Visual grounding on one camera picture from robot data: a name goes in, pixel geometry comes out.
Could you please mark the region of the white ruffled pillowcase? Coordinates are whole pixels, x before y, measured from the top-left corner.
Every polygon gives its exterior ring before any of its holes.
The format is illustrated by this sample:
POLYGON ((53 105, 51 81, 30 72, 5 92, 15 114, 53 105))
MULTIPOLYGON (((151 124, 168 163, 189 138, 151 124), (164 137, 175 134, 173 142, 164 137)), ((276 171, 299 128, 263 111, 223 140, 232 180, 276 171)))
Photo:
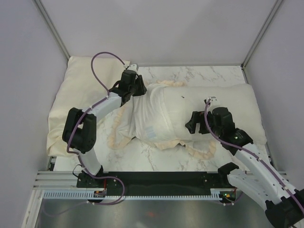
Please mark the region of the white ruffled pillowcase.
POLYGON ((118 109, 107 139, 109 148, 122 149, 137 138, 160 150, 180 144, 197 159, 213 158, 215 141, 207 135, 191 134, 185 126, 195 109, 193 91, 181 81, 147 85, 145 95, 132 97, 118 109))

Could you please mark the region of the white pillow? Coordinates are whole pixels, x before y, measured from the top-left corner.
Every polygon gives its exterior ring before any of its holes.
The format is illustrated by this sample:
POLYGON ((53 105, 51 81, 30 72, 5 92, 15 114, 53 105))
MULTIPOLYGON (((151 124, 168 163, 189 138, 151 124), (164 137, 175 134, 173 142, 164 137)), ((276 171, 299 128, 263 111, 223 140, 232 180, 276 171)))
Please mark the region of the white pillow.
POLYGON ((253 88, 248 84, 229 87, 181 86, 163 89, 166 117, 174 139, 183 141, 211 140, 210 134, 191 134, 185 124, 194 111, 204 111, 205 102, 210 101, 208 111, 226 107, 232 114, 233 122, 244 130, 255 143, 265 144, 266 134, 253 88))

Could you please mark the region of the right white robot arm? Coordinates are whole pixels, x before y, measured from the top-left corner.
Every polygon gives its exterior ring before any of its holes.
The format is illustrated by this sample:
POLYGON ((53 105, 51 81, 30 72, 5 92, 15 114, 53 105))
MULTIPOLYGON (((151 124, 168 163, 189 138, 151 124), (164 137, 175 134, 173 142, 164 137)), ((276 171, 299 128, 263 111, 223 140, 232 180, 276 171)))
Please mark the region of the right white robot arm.
POLYGON ((212 111, 194 111, 185 127, 194 134, 211 134, 223 148, 240 160, 255 176, 247 177, 236 164, 230 162, 218 169, 217 182, 221 187, 230 185, 241 190, 257 203, 275 228, 289 228, 304 219, 304 191, 298 190, 272 165, 258 154, 252 138, 233 122, 226 107, 212 111))

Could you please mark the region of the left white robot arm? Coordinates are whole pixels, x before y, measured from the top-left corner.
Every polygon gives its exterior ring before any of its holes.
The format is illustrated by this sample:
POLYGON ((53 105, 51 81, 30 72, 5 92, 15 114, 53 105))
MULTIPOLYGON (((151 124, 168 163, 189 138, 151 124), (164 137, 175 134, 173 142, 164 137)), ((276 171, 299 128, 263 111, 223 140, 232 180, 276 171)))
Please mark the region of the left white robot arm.
POLYGON ((125 105, 132 96, 142 96, 146 91, 143 77, 138 74, 137 65, 133 64, 122 72, 121 79, 105 98, 86 110, 69 110, 62 140, 67 143, 67 153, 78 157, 84 172, 88 174, 87 182, 93 187, 100 187, 104 182, 103 167, 94 151, 97 122, 125 105))

